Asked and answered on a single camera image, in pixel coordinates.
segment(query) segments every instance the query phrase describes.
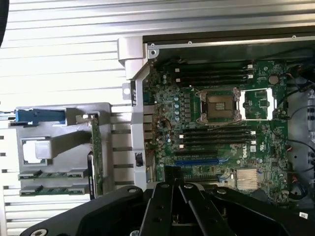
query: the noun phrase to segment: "cpu socket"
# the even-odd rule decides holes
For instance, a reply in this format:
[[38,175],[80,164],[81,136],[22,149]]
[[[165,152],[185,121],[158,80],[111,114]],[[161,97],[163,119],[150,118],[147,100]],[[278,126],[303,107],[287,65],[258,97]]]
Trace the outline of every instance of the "cpu socket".
[[237,88],[204,89],[195,94],[200,98],[202,124],[224,124],[241,120],[238,103],[240,91]]
[[[244,106],[246,92],[265,91],[266,98],[260,101],[260,107],[266,107],[265,118],[249,118]],[[273,110],[277,108],[277,100],[271,88],[239,90],[238,88],[210,88],[195,93],[200,98],[200,118],[197,123],[205,125],[226,124],[240,120],[272,120]]]

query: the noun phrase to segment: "screw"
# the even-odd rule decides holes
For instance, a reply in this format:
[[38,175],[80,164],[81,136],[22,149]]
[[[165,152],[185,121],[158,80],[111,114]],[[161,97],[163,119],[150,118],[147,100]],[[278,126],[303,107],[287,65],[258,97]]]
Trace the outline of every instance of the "screw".
[[224,189],[218,189],[217,193],[219,193],[219,194],[226,194],[226,191]]
[[167,183],[162,184],[161,187],[162,187],[162,188],[168,188],[168,187],[169,187],[169,184],[167,184]]
[[134,230],[130,233],[130,236],[138,236],[139,235],[139,231],[138,230]]
[[31,236],[45,236],[47,234],[47,230],[45,229],[40,229],[40,230],[36,230],[34,231]]
[[128,192],[129,192],[129,193],[135,193],[136,191],[138,191],[138,190],[135,189],[135,188],[130,188],[130,189],[128,189]]
[[192,187],[193,187],[193,185],[192,185],[192,184],[190,184],[190,183],[187,183],[187,184],[185,184],[185,185],[184,185],[184,187],[185,187],[185,188],[192,188]]

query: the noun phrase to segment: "chipset heatsink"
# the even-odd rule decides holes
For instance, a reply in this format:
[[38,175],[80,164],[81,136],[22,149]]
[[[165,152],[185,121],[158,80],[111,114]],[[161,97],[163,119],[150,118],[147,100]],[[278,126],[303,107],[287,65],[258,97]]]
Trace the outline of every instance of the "chipset heatsink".
[[236,185],[238,190],[255,190],[258,188],[258,172],[256,168],[237,169]]

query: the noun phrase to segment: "barcode label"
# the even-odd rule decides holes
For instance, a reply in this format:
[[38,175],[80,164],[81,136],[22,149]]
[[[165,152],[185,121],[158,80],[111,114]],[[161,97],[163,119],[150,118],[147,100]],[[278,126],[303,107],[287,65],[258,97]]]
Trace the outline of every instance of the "barcode label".
[[300,217],[307,219],[308,216],[309,216],[308,214],[306,214],[304,212],[300,212]]

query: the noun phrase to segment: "blue pcie slot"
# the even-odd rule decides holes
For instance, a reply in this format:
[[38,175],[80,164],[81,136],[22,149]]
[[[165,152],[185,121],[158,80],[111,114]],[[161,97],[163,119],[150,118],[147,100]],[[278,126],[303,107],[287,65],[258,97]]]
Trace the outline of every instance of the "blue pcie slot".
[[211,158],[211,159],[199,159],[199,160],[176,160],[176,166],[199,166],[199,165],[217,165],[219,163],[219,159]]

